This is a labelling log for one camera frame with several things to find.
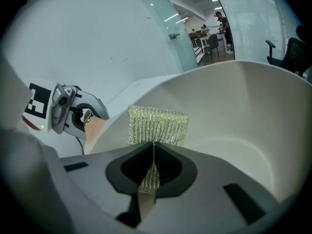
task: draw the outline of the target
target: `black rectangular hole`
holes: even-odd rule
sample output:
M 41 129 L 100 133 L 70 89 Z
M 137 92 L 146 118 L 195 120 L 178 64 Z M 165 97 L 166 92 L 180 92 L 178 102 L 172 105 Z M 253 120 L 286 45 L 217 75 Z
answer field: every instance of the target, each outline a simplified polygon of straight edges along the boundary
M 239 185 L 230 184 L 223 188 L 248 224 L 254 223 L 265 215 L 265 212 Z
M 64 168 L 67 172 L 70 172 L 70 171 L 74 171 L 80 168 L 84 168 L 86 166 L 88 166 L 86 162 L 79 162 L 79 163 L 64 166 Z

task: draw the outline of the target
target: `metallic mesh cloth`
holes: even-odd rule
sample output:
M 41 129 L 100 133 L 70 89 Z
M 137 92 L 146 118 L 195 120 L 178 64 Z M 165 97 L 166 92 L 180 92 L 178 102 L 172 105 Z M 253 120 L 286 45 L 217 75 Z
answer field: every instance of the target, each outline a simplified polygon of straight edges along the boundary
M 183 146 L 190 114 L 158 108 L 129 106 L 128 144 L 162 142 Z M 155 194 L 159 188 L 159 173 L 153 163 L 138 188 L 138 192 Z

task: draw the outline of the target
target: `office chair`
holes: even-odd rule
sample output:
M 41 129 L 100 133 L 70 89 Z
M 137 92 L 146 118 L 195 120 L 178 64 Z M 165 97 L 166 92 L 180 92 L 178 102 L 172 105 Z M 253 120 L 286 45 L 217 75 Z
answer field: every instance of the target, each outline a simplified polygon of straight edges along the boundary
M 269 40 L 265 41 L 270 47 L 270 56 L 267 57 L 269 64 L 284 68 L 302 77 L 302 74 L 312 65 L 312 52 L 307 45 L 296 39 L 290 38 L 284 59 L 279 60 L 272 57 L 272 48 L 275 45 Z
M 211 60 L 213 60 L 213 55 L 212 55 L 212 50 L 216 48 L 216 51 L 218 52 L 218 58 L 219 58 L 219 50 L 218 50 L 218 46 L 219 46 L 219 41 L 218 41 L 218 36 L 217 34 L 211 35 L 207 40 L 206 43 L 208 46 L 206 46 L 204 48 L 205 51 L 205 59 L 207 60 L 206 57 L 206 51 L 210 52 L 210 56 L 211 56 Z

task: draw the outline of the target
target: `glass wall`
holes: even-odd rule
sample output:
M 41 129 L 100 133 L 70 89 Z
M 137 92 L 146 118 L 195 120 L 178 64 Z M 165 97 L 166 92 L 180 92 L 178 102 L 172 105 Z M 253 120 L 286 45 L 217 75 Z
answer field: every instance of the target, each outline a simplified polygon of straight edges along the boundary
M 227 15 L 235 57 L 268 63 L 271 41 L 273 57 L 282 60 L 289 38 L 298 38 L 300 21 L 285 0 L 219 0 Z
M 192 42 L 186 32 L 183 19 L 169 0 L 142 0 L 159 18 L 159 26 L 165 29 L 168 40 L 172 41 L 181 61 L 183 70 L 198 67 Z

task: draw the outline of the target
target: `white bin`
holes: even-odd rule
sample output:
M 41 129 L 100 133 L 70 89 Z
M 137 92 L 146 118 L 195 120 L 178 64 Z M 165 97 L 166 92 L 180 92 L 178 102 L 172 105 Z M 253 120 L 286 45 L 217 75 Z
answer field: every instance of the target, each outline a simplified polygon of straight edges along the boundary
M 248 61 L 212 64 L 160 84 L 134 105 L 190 113 L 184 147 L 230 162 L 278 201 L 307 177 L 312 86 L 288 71 Z M 128 122 L 127 111 L 109 120 L 92 153 L 126 146 Z

